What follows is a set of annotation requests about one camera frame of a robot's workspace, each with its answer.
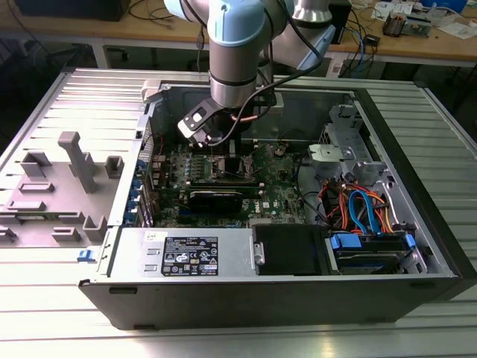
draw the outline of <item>robotic arm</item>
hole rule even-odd
[[[260,58],[272,43],[274,61],[299,70],[316,66],[319,59],[288,19],[293,15],[300,33],[323,56],[335,33],[328,5],[329,0],[165,0],[170,13],[199,22],[209,34],[211,98],[179,122],[182,134],[199,146],[216,146],[244,127],[244,116],[258,119],[254,108],[271,105],[270,96],[251,98]]]

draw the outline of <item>gray plastic block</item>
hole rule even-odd
[[[19,191],[23,194],[35,194],[39,192],[53,192],[53,183],[23,183],[19,187]]]
[[[86,218],[83,225],[83,231],[92,242],[103,242],[107,231],[107,220],[104,216],[99,220],[99,225],[96,227],[91,219],[91,216]]]
[[[15,241],[16,234],[8,227],[0,227],[0,242]]]
[[[51,166],[42,167],[48,182],[54,184],[53,192],[25,193],[19,188],[22,184],[32,183],[26,175],[13,190],[7,203],[11,201],[42,201],[46,205],[46,210],[42,212],[29,213],[19,211],[17,213],[7,209],[7,205],[2,207],[3,214],[0,216],[0,226],[9,227],[17,238],[14,242],[0,242],[0,248],[80,248],[90,245],[97,245],[92,242],[83,230],[83,217],[91,216],[95,224],[101,221],[101,217],[106,219],[111,211],[111,206],[116,195],[119,179],[109,179],[104,165],[97,165],[95,174],[96,191],[94,195],[86,194],[78,179],[72,177],[69,163],[51,162]],[[51,233],[53,227],[76,227],[81,236],[81,241],[56,241]]]
[[[41,169],[42,166],[51,166],[50,161],[42,151],[29,151],[22,162],[20,162],[25,174],[31,180],[45,179],[45,173]]]
[[[46,205],[43,201],[16,201],[13,200],[7,205],[8,210],[17,211],[45,211]]]
[[[59,215],[60,221],[63,224],[81,224],[84,222],[84,215],[78,211],[75,215]]]
[[[104,164],[109,179],[119,179],[124,168],[122,157],[108,157]]]
[[[10,225],[10,224],[17,224],[21,225],[22,222],[18,220],[15,215],[6,215],[6,216],[0,216],[0,224],[2,225]]]
[[[58,145],[68,154],[84,191],[87,193],[93,193],[96,190],[96,183],[92,178],[90,164],[85,161],[84,154],[78,145],[79,141],[80,134],[78,132],[64,131],[58,139]]]
[[[81,236],[76,227],[53,227],[53,238],[57,241],[80,241]]]
[[[83,153],[83,154],[84,154],[84,161],[86,162],[86,166],[89,168],[89,170],[91,171],[91,175],[94,177],[98,168],[96,167],[95,162],[92,161],[92,157],[90,153]],[[74,166],[72,164],[69,164],[69,168],[72,171],[73,176],[77,178],[78,176],[76,174]]]

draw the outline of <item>workbench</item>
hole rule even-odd
[[[31,37],[12,17],[7,7],[7,0],[0,0],[0,37],[31,40]],[[162,0],[150,0],[150,8],[160,7]],[[129,14],[120,22],[104,22],[88,19],[55,19],[22,16],[18,8],[15,11],[20,21],[40,41],[62,43],[83,43],[92,46],[98,68],[110,68],[106,46],[135,46],[148,48],[196,49],[199,25],[182,19],[173,19],[173,30],[157,25],[151,21],[136,19]],[[147,17],[145,3],[134,8],[134,13]],[[477,37],[460,40],[433,28],[429,38],[386,37],[382,35],[383,22],[370,20],[371,9],[357,10],[360,23],[369,34],[381,37],[375,61],[395,63],[416,63],[437,66],[472,67],[477,62]],[[466,7],[465,16],[477,17],[477,10]],[[338,77],[343,62],[351,58],[358,49],[353,34],[345,31],[339,45],[331,45],[326,57],[332,59],[327,77]]]
[[[57,148],[78,131],[96,163],[127,158],[144,112],[147,79],[207,80],[190,72],[77,69],[59,75],[0,157],[0,206],[23,174],[27,150],[68,162]],[[426,88],[412,82],[301,78],[296,83],[367,90],[455,237],[477,267],[477,145]],[[477,354],[477,288],[425,304],[395,324],[121,331],[76,287],[79,248],[0,249],[3,356],[456,357]]]

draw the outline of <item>white paper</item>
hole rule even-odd
[[[471,28],[470,26],[463,25],[458,22],[448,24],[438,29],[463,40],[467,40],[470,37],[477,35],[477,28]]]
[[[393,2],[377,2],[374,5],[373,13],[371,14],[371,19],[378,19],[381,21],[386,21],[389,13],[392,11],[394,13],[405,13],[406,15],[411,15],[412,4],[395,4]]]
[[[167,231],[146,231],[144,233],[144,241],[164,242],[167,237]]]

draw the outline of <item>power supply label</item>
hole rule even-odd
[[[164,276],[217,276],[218,237],[166,237]]]

